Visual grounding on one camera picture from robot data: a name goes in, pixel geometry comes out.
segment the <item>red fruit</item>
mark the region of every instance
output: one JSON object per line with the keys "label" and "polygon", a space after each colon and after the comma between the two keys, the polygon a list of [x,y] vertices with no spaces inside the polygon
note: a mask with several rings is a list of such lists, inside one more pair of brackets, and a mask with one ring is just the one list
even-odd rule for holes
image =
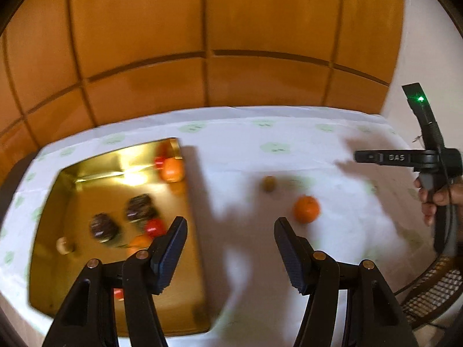
{"label": "red fruit", "polygon": [[167,233],[164,227],[164,221],[161,218],[153,218],[146,222],[145,232],[152,239],[158,236],[165,235]]}
{"label": "red fruit", "polygon": [[166,161],[166,158],[164,156],[156,156],[154,158],[154,166],[156,169],[161,170],[164,167],[164,162]]}
{"label": "red fruit", "polygon": [[114,298],[116,300],[124,300],[124,290],[121,288],[114,289]]}

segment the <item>wooden panel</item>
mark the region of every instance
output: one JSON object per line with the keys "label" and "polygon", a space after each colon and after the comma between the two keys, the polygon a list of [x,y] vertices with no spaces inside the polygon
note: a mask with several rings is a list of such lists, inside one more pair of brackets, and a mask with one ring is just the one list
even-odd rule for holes
{"label": "wooden panel", "polygon": [[209,60],[211,106],[321,105],[329,69],[265,57]]}
{"label": "wooden panel", "polygon": [[24,122],[13,125],[0,137],[0,177],[1,174],[6,176],[18,160],[37,149]]}
{"label": "wooden panel", "polygon": [[344,0],[335,61],[390,83],[403,10],[404,0]]}
{"label": "wooden panel", "polygon": [[21,117],[11,92],[3,58],[3,36],[0,36],[0,132]]}
{"label": "wooden panel", "polygon": [[93,128],[80,89],[72,90],[27,116],[40,146]]}
{"label": "wooden panel", "polygon": [[388,87],[355,74],[333,69],[325,105],[365,113],[380,113]]}
{"label": "wooden panel", "polygon": [[201,0],[71,0],[71,8],[85,77],[202,49]]}
{"label": "wooden panel", "polygon": [[340,0],[207,0],[212,49],[331,60]]}
{"label": "wooden panel", "polygon": [[8,24],[8,60],[24,111],[78,82],[66,16],[66,0],[25,0]]}
{"label": "wooden panel", "polygon": [[203,59],[124,71],[87,87],[98,124],[205,106]]}

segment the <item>golden metal tray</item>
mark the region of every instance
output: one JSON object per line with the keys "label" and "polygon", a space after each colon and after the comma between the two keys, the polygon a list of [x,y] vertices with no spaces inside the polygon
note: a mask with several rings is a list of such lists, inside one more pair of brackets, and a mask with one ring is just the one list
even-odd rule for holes
{"label": "golden metal tray", "polygon": [[[141,232],[125,218],[130,198],[148,193],[161,217],[170,226],[177,215],[188,222],[188,237],[172,282],[154,296],[157,314],[166,335],[187,335],[209,330],[203,275],[196,230],[186,192],[186,180],[165,183],[153,167],[156,152],[181,158],[177,139],[126,147],[89,158],[64,168],[48,196],[38,226],[29,284],[29,301],[35,309],[54,316],[85,263],[99,258],[103,263],[127,258],[124,245]],[[94,214],[108,213],[122,234],[100,243],[89,231]],[[56,240],[62,236],[75,243],[75,251],[61,255]],[[128,336],[124,302],[115,301],[117,334]]]}

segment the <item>orange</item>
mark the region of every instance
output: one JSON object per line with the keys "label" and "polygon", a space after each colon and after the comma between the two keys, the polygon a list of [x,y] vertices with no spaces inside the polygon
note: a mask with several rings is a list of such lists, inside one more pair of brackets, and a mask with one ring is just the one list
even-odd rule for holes
{"label": "orange", "polygon": [[185,177],[183,160],[177,158],[167,158],[164,167],[161,169],[161,178],[168,183],[182,181]]}
{"label": "orange", "polygon": [[314,197],[303,195],[294,204],[293,213],[299,223],[312,223],[320,215],[320,205]]}
{"label": "orange", "polygon": [[141,249],[145,249],[151,245],[151,242],[153,241],[150,236],[147,234],[142,234],[135,236],[131,242],[129,242],[126,251],[127,251],[127,257],[130,257],[132,254],[138,252]]}

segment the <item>cable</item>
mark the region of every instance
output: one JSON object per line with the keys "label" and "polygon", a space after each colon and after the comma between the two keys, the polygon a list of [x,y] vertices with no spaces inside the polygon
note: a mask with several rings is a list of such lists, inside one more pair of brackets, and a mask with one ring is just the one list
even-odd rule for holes
{"label": "cable", "polygon": [[[442,160],[442,149],[440,145],[437,146],[437,152],[439,154],[439,162],[444,170],[445,181],[447,183],[447,192],[449,194],[449,205],[452,206],[453,205],[452,193],[450,190],[451,183],[450,183],[449,175],[447,172],[447,166]],[[449,242],[449,238],[450,238],[450,231],[452,230],[451,223],[453,222],[453,207],[450,207],[450,215],[448,215],[447,217],[450,217],[450,220],[447,220],[448,229],[447,229],[447,235],[445,236],[444,249],[447,247],[447,243]],[[431,270],[434,267],[434,265],[437,264],[437,261],[439,261],[439,259],[440,259],[440,256],[437,256],[436,259],[434,259],[434,261],[428,266],[428,268],[425,271],[423,271],[423,273],[421,273],[415,280],[411,281],[408,285],[403,286],[398,291],[395,291],[394,296],[397,296],[401,294],[403,291],[406,291],[410,287],[414,286],[420,279],[422,279],[429,272],[429,270]]]}

